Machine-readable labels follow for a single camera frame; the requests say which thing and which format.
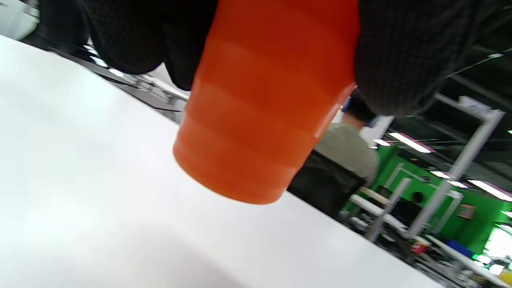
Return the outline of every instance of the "ceiling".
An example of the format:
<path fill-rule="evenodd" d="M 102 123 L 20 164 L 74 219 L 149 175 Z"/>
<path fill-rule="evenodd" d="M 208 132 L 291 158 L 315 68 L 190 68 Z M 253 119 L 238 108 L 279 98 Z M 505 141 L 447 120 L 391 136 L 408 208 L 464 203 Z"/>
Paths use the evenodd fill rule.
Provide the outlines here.
<path fill-rule="evenodd" d="M 486 18 L 478 40 L 440 93 L 455 101 L 466 95 L 506 112 L 465 177 L 512 192 L 512 134 L 508 133 L 512 130 L 512 0 L 496 2 L 499 7 Z M 479 118 L 437 101 L 421 115 L 396 118 L 390 130 L 405 133 L 436 151 L 403 156 L 418 159 L 417 164 L 426 169 L 448 171 L 480 125 Z"/>

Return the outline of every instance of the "green wall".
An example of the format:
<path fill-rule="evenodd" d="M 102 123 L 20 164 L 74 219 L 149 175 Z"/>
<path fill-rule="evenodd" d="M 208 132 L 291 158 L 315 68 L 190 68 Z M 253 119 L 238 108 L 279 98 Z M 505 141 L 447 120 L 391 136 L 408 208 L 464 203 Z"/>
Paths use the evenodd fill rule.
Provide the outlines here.
<path fill-rule="evenodd" d="M 429 171 L 414 165 L 408 160 L 396 156 L 397 152 L 396 148 L 394 147 L 383 147 L 380 148 L 378 152 L 381 159 L 381 168 L 377 180 L 372 185 L 374 190 L 379 186 L 385 185 L 399 163 L 403 163 L 402 168 L 414 173 L 417 176 L 428 176 L 432 180 L 431 184 L 434 186 L 439 186 L 443 181 L 441 178 L 436 177 Z M 425 201 L 421 204 L 424 206 L 430 197 L 434 194 L 436 188 L 413 178 L 406 172 L 400 171 L 398 173 L 397 177 L 389 187 L 389 190 L 394 191 L 400 183 L 400 180 L 406 177 L 411 178 L 412 182 L 405 191 L 403 198 L 410 200 L 414 192 L 420 191 L 425 196 Z M 453 187 L 452 190 L 459 191 L 464 195 L 461 204 L 474 205 L 476 207 L 475 214 L 473 219 L 466 220 L 456 216 L 456 210 L 441 230 L 441 234 L 449 239 L 453 239 L 461 243 L 475 254 L 480 254 L 494 227 L 494 223 L 496 221 L 508 221 L 506 219 L 507 216 L 503 213 L 500 213 L 500 211 L 509 211 L 510 206 L 508 203 L 494 196 L 481 195 L 471 190 L 460 189 L 457 187 Z M 431 224 L 435 225 L 437 223 L 437 221 L 442 217 L 444 212 L 446 212 L 450 206 L 450 203 L 451 198 L 446 198 L 439 210 L 432 218 Z"/>

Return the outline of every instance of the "metal pole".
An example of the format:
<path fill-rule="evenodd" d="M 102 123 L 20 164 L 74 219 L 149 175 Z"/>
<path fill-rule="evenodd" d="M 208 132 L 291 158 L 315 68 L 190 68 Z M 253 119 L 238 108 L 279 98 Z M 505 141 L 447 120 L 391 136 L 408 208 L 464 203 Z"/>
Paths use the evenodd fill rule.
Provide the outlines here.
<path fill-rule="evenodd" d="M 457 157 L 457 160 L 455 160 L 452 168 L 448 172 L 448 175 L 451 177 L 450 181 L 459 180 L 464 171 L 466 171 L 467 167 L 469 167 L 475 156 L 478 154 L 484 143 L 487 141 L 496 125 L 500 122 L 504 114 L 505 113 L 500 110 L 489 111 L 485 118 L 484 124 L 482 124 L 473 134 L 471 139 L 467 142 L 467 145 L 460 153 L 459 157 Z M 450 190 L 451 187 L 452 185 L 447 181 L 444 181 L 443 184 L 441 184 L 426 207 L 423 208 L 416 219 L 414 219 L 414 222 L 409 228 L 410 237 L 414 237 L 421 233 L 424 223 L 428 222 L 432 215 L 434 215 L 434 213 L 439 208 L 439 205 L 441 205 L 442 201 L 444 200 L 446 193 Z"/>
<path fill-rule="evenodd" d="M 441 220 L 439 220 L 439 223 L 437 223 L 436 229 L 434 230 L 436 233 L 441 232 L 441 229 L 443 229 L 446 222 L 448 222 L 448 219 L 455 212 L 455 209 L 457 209 L 457 207 L 459 207 L 459 204 L 462 201 L 463 197 L 464 196 L 459 195 L 457 198 L 453 198 L 452 203 L 446 210 L 445 214 L 443 215 Z"/>
<path fill-rule="evenodd" d="M 391 176 L 389 176 L 389 179 L 388 181 L 386 182 L 386 184 L 384 184 L 384 188 L 389 188 L 389 186 L 391 186 L 391 184 L 393 183 L 393 181 L 395 181 L 395 178 L 396 176 L 398 175 L 398 172 L 400 172 L 400 169 L 402 169 L 403 167 L 403 163 L 399 163 L 395 170 L 393 171 L 393 173 L 391 173 Z"/>
<path fill-rule="evenodd" d="M 386 207 L 384 207 L 384 211 L 382 214 L 373 222 L 372 227 L 366 232 L 365 237 L 370 240 L 371 242 L 375 242 L 377 240 L 377 237 L 379 236 L 380 229 L 382 227 L 382 223 L 384 222 L 384 216 L 386 214 L 389 214 L 393 208 L 395 208 L 395 205 L 398 203 L 400 198 L 402 197 L 403 193 L 406 191 L 407 187 L 411 183 L 411 178 L 404 178 L 396 188 L 395 192 L 391 194 L 391 198 L 389 199 L 388 204 Z"/>

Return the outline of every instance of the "red object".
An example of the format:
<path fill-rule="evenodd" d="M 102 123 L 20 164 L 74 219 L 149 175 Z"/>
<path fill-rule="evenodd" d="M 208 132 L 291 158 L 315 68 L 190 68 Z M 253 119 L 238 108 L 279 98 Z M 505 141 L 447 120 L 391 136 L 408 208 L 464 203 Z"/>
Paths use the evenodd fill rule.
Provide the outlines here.
<path fill-rule="evenodd" d="M 423 255 L 425 254 L 430 248 L 429 244 L 422 243 L 421 241 L 417 241 L 412 246 L 411 250 L 416 253 L 417 255 Z"/>
<path fill-rule="evenodd" d="M 174 145 L 209 189 L 280 198 L 354 89 L 356 0 L 219 0 Z"/>

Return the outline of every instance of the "chair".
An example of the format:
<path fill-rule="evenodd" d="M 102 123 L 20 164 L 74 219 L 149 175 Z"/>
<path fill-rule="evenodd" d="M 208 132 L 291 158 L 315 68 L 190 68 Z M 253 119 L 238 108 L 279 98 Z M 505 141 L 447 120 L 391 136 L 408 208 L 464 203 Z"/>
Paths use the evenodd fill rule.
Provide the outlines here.
<path fill-rule="evenodd" d="M 365 180 L 314 150 L 308 159 L 313 158 L 321 163 L 321 167 L 304 165 L 293 178 L 288 191 L 336 219 Z"/>

